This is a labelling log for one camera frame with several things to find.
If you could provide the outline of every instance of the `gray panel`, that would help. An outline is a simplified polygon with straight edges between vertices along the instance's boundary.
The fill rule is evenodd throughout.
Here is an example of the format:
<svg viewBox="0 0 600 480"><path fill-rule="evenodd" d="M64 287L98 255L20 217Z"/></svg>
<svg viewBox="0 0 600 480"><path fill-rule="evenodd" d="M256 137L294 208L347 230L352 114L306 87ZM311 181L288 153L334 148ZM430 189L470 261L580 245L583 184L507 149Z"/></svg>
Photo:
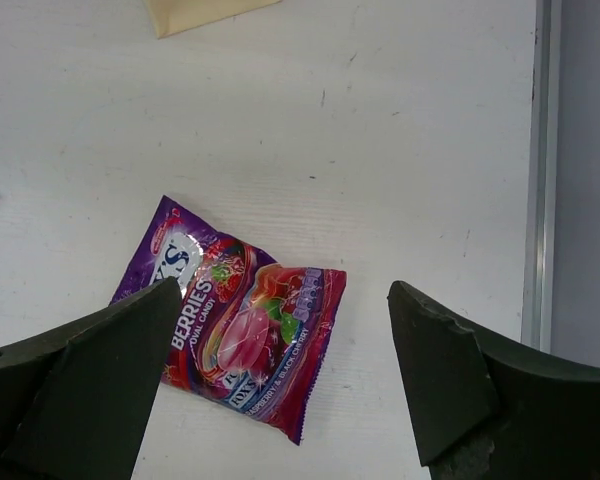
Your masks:
<svg viewBox="0 0 600 480"><path fill-rule="evenodd" d="M600 366L600 0L564 0L552 353Z"/></svg>

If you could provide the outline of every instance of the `brown envelope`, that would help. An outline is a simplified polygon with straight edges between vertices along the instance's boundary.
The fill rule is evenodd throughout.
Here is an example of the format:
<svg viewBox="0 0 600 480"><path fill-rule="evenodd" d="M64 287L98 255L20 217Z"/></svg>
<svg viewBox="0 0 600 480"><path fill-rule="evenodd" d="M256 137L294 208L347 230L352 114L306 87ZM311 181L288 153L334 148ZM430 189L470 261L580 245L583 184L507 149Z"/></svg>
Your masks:
<svg viewBox="0 0 600 480"><path fill-rule="evenodd" d="M145 0L158 38L215 22L280 0Z"/></svg>

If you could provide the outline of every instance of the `snack packet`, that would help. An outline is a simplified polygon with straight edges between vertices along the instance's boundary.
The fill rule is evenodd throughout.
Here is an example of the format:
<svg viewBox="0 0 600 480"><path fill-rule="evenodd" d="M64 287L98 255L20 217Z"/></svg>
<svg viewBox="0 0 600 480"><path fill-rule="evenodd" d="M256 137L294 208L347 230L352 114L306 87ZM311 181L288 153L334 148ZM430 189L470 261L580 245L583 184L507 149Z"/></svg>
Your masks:
<svg viewBox="0 0 600 480"><path fill-rule="evenodd" d="M183 302L162 380L300 444L346 273L283 268L163 197L112 303L169 276Z"/></svg>

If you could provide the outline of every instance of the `candy bag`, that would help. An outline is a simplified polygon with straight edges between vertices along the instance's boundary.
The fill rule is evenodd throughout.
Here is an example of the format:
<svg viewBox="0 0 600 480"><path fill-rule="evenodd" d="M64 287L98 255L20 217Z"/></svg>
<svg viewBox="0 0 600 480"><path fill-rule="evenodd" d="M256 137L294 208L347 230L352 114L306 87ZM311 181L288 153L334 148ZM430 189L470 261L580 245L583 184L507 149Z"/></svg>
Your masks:
<svg viewBox="0 0 600 480"><path fill-rule="evenodd" d="M346 273L283 268L163 197L112 303L170 276L183 301L162 380L299 444Z"/></svg>

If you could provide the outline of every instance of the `white surface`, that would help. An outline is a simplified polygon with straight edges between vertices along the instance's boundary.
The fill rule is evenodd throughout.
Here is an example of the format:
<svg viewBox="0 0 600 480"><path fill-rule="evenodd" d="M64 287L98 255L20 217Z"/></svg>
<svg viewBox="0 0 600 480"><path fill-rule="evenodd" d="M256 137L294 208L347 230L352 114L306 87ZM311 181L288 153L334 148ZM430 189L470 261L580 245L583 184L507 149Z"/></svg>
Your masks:
<svg viewBox="0 0 600 480"><path fill-rule="evenodd" d="M428 478L385 297L519 337L534 14L284 0L156 41L141 0L0 0L0 345L105 306L172 194L349 286L301 448L161 387L135 478Z"/></svg>

